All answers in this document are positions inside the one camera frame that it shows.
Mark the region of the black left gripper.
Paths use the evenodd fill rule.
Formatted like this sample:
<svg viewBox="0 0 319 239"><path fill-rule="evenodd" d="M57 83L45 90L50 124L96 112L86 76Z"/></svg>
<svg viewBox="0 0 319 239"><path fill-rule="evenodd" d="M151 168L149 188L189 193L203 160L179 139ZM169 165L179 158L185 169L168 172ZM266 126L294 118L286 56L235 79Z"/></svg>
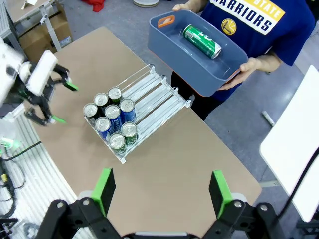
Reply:
<svg viewBox="0 0 319 239"><path fill-rule="evenodd" d="M72 83L72 80L69 77L68 69L56 64L53 72L57 73L60 76L60 79L53 80L51 85L18 84L14 86L14 95L16 97L27 100L33 106L39 106L43 113L42 118L36 114L34 107L30 107L24 114L29 120L41 126L47 126L48 124L55 123L66 124L65 120L53 115L49 107L49 100L54 92L55 85L62 84L71 91L78 91L78 87Z"/></svg>

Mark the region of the white round object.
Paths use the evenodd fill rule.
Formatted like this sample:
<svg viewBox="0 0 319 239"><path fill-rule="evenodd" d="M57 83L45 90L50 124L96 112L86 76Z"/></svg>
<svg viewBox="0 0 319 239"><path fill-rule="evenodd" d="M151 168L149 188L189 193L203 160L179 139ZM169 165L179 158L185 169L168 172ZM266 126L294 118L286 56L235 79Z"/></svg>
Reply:
<svg viewBox="0 0 319 239"><path fill-rule="evenodd" d="M160 0L133 0L133 3L139 7L149 8L157 6L159 1Z"/></svg>

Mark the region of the brown cardboard box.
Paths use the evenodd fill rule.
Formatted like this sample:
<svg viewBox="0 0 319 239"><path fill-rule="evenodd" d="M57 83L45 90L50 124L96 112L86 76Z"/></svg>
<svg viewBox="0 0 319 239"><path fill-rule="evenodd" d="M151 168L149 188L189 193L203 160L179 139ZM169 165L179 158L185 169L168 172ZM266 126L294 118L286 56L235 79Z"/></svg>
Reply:
<svg viewBox="0 0 319 239"><path fill-rule="evenodd" d="M30 60L40 59L46 50L55 53L73 40L64 8L58 2L55 6L57 12L52 15L41 7L39 24L19 38L20 45Z"/></svg>

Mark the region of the person's left forearm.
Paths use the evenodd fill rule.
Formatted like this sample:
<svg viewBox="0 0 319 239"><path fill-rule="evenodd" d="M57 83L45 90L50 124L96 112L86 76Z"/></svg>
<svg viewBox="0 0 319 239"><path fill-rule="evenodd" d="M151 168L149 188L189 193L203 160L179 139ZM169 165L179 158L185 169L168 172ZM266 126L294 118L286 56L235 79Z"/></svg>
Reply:
<svg viewBox="0 0 319 239"><path fill-rule="evenodd" d="M277 70L283 61L273 51L267 52L265 55L261 55L257 59L257 70L264 72L274 72Z"/></svg>

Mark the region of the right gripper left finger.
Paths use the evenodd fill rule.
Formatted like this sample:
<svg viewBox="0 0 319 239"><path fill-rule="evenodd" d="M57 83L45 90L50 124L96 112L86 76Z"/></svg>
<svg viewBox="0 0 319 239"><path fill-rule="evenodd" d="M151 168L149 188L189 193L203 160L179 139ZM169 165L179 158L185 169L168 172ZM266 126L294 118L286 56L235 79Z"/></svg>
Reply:
<svg viewBox="0 0 319 239"><path fill-rule="evenodd" d="M48 207L36 239L73 239L80 228L89 228L96 239L120 239L107 219L116 189L112 168L102 170L91 196L68 204L54 200Z"/></svg>

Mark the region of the large white table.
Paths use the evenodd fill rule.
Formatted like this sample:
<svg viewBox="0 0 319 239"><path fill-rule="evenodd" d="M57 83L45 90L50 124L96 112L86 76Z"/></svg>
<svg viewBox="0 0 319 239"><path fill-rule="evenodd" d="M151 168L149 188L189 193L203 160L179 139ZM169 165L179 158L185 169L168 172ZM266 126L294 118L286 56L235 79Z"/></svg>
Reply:
<svg viewBox="0 0 319 239"><path fill-rule="evenodd" d="M311 65L294 96L260 145L260 155L291 195L319 147L319 71ZM302 180L293 204L309 222L319 206L319 155Z"/></svg>

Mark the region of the grey cylindrical object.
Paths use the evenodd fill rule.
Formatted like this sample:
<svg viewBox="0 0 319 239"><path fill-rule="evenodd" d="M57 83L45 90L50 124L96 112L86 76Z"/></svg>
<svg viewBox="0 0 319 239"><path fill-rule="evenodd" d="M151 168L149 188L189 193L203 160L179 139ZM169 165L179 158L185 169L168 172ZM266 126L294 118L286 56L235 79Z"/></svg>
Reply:
<svg viewBox="0 0 319 239"><path fill-rule="evenodd" d="M274 120L270 117L270 115L265 110L263 110L261 114L271 127L275 125Z"/></svg>

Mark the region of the blue Pocari Sweat can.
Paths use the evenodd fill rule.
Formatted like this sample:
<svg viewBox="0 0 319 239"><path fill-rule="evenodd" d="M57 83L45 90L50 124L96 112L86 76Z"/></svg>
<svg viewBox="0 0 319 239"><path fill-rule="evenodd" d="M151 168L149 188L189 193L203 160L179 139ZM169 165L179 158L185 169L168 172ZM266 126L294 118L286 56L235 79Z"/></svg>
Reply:
<svg viewBox="0 0 319 239"><path fill-rule="evenodd" d="M109 105L104 110L105 116L110 120L114 132L120 131L122 127L121 110L117 105Z"/></svg>
<svg viewBox="0 0 319 239"><path fill-rule="evenodd" d="M95 129L103 141L109 142L109 138L112 134L112 126L107 117L99 117L95 121Z"/></svg>
<svg viewBox="0 0 319 239"><path fill-rule="evenodd" d="M134 122L135 120L135 103L131 99L122 99L119 104L121 110L122 122Z"/></svg>

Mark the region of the person in blue Warriors shirt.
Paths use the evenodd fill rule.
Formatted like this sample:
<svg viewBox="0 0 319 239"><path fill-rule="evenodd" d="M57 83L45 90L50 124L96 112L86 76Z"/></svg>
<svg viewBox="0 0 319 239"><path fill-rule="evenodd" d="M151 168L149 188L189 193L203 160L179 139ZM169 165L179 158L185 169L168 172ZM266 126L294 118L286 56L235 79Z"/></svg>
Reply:
<svg viewBox="0 0 319 239"><path fill-rule="evenodd" d="M249 58L273 51L292 66L315 26L307 0L209 0L200 16L228 36ZM171 85L186 100L194 96L191 109L202 119L224 103L242 83L200 96L176 72Z"/></svg>

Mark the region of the wood top white-legged table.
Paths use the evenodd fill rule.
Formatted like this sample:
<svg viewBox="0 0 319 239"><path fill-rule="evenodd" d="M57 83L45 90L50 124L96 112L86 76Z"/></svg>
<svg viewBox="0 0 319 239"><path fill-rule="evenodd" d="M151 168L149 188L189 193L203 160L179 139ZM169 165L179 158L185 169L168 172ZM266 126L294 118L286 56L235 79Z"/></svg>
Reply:
<svg viewBox="0 0 319 239"><path fill-rule="evenodd" d="M44 25L57 51L62 47L49 18L58 13L57 5L63 2L64 0L4 0L18 36L22 36L39 24Z"/></svg>

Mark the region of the white ribbed base panel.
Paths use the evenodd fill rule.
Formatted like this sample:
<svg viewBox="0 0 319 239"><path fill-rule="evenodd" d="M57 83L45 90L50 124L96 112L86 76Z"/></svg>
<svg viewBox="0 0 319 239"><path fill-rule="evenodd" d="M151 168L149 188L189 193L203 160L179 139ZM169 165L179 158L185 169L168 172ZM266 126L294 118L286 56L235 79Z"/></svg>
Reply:
<svg viewBox="0 0 319 239"><path fill-rule="evenodd" d="M15 117L9 124L15 132L15 140L19 144L16 150L9 149L9 156L14 156L24 149L40 141L32 123L24 114ZM14 160L5 163L16 189L16 209L12 215L19 219L13 227L13 239L24 239L24 223L40 225L50 203L62 199L71 204L77 199L65 178L49 156L43 144L30 149ZM0 215L8 213L12 200L6 188L0 187ZM74 239L94 239L88 228L81 228Z"/></svg>

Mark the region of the green soda can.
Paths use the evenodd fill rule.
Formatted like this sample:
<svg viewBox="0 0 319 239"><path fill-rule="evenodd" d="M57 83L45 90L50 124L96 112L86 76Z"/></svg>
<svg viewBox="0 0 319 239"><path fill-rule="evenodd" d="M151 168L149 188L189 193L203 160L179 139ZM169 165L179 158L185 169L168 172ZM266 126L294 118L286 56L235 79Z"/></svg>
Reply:
<svg viewBox="0 0 319 239"><path fill-rule="evenodd" d="M111 150L116 155L123 155L126 152L126 140L121 133L114 133L109 138Z"/></svg>
<svg viewBox="0 0 319 239"><path fill-rule="evenodd" d="M133 145L138 140L138 129L133 122L126 122L122 125L121 133L126 140L126 145Z"/></svg>
<svg viewBox="0 0 319 239"><path fill-rule="evenodd" d="M188 25L183 30L182 34L186 40L192 43L210 59L215 59L222 50L217 42L192 24Z"/></svg>

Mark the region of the blue bin with orange handles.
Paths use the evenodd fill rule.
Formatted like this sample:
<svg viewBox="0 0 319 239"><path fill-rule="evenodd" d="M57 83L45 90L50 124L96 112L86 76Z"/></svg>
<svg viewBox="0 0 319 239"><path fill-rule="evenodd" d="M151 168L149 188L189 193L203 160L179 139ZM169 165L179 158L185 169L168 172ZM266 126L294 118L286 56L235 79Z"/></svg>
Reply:
<svg viewBox="0 0 319 239"><path fill-rule="evenodd" d="M221 46L210 59L182 34L193 25ZM210 97L234 78L247 54L216 27L189 10L170 11L149 20L148 49L179 74L199 95Z"/></svg>

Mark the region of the red fabric piece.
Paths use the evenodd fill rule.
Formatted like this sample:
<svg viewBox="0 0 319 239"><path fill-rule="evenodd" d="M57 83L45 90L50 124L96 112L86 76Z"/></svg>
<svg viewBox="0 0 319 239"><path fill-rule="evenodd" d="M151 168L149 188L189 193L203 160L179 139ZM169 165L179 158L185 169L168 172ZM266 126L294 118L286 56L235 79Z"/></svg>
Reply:
<svg viewBox="0 0 319 239"><path fill-rule="evenodd" d="M99 12L104 8L105 0L81 0L81 1L91 5L93 12Z"/></svg>

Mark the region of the grey metal rack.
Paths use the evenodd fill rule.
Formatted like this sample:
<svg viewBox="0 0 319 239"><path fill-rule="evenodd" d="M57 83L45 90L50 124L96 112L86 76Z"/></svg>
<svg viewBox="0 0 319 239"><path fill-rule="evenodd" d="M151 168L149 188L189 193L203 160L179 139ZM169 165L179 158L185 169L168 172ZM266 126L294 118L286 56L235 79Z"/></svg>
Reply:
<svg viewBox="0 0 319 239"><path fill-rule="evenodd" d="M5 43L9 43L14 49L21 51L21 45L17 39L16 30L9 17L4 0L0 0L0 37Z"/></svg>

